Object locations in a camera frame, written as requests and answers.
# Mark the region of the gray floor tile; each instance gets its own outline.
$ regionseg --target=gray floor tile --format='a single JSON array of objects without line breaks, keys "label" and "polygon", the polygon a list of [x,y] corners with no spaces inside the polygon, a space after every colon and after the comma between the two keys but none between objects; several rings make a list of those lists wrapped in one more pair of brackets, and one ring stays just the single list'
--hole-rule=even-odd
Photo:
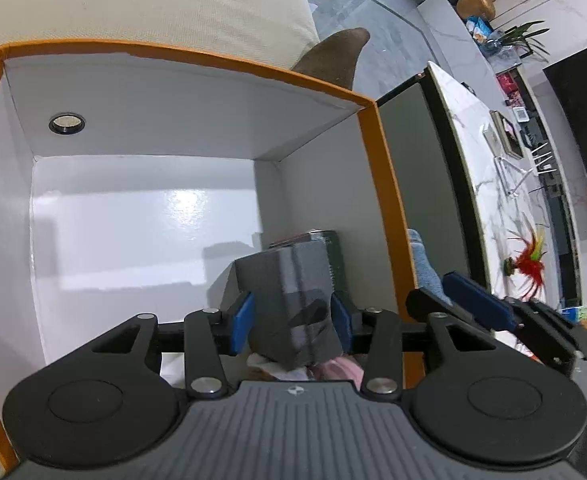
[{"label": "gray floor tile", "polygon": [[413,0],[309,0],[320,39],[344,28],[365,27],[353,90],[378,98],[432,60],[446,63]]}]

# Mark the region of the blue gripper pad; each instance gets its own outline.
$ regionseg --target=blue gripper pad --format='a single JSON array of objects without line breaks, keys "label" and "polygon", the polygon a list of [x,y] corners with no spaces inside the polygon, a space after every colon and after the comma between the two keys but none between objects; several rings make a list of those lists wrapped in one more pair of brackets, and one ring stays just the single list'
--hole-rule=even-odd
[{"label": "blue gripper pad", "polygon": [[331,321],[336,330],[337,338],[340,339],[342,351],[349,353],[351,350],[351,338],[353,335],[351,327],[351,317],[347,308],[336,294],[331,295]]},{"label": "blue gripper pad", "polygon": [[449,272],[443,276],[445,294],[470,312],[476,321],[492,330],[513,332],[518,325],[509,303],[488,293],[478,283]]},{"label": "blue gripper pad", "polygon": [[230,349],[234,354],[242,352],[247,341],[247,336],[253,326],[256,316],[256,299],[253,294],[247,296],[242,306],[238,309],[232,321],[232,334],[230,336]]}]

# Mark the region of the pink cloth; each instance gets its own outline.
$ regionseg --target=pink cloth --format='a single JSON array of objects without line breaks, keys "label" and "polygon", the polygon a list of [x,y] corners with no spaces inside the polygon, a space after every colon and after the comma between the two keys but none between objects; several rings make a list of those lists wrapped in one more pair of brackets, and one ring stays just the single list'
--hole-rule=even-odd
[{"label": "pink cloth", "polygon": [[351,380],[357,390],[363,382],[364,371],[358,363],[349,357],[342,356],[330,359],[314,369],[314,375],[318,379],[329,381]]}]

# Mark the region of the ribbed gray surface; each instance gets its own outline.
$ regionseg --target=ribbed gray surface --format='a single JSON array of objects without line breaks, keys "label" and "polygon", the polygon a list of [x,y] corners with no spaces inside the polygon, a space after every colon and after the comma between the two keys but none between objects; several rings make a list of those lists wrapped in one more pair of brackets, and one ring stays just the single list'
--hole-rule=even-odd
[{"label": "ribbed gray surface", "polygon": [[[300,386],[297,395],[289,393]],[[31,462],[11,480],[574,480],[560,463],[531,472],[478,470],[426,444],[403,411],[350,383],[244,382],[229,399],[198,402],[174,434],[128,463],[63,471]]]}]

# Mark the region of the white cloth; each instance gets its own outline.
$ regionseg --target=white cloth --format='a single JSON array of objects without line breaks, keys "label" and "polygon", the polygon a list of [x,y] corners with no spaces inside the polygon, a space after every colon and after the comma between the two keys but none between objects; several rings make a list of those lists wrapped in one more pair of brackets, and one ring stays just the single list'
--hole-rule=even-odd
[{"label": "white cloth", "polygon": [[296,368],[295,370],[285,370],[278,363],[267,359],[260,354],[251,354],[247,357],[247,366],[249,368],[257,368],[264,373],[275,377],[279,381],[309,381],[309,372],[307,367]]},{"label": "white cloth", "polygon": [[291,68],[318,34],[307,0],[0,0],[0,44],[138,40]]}]

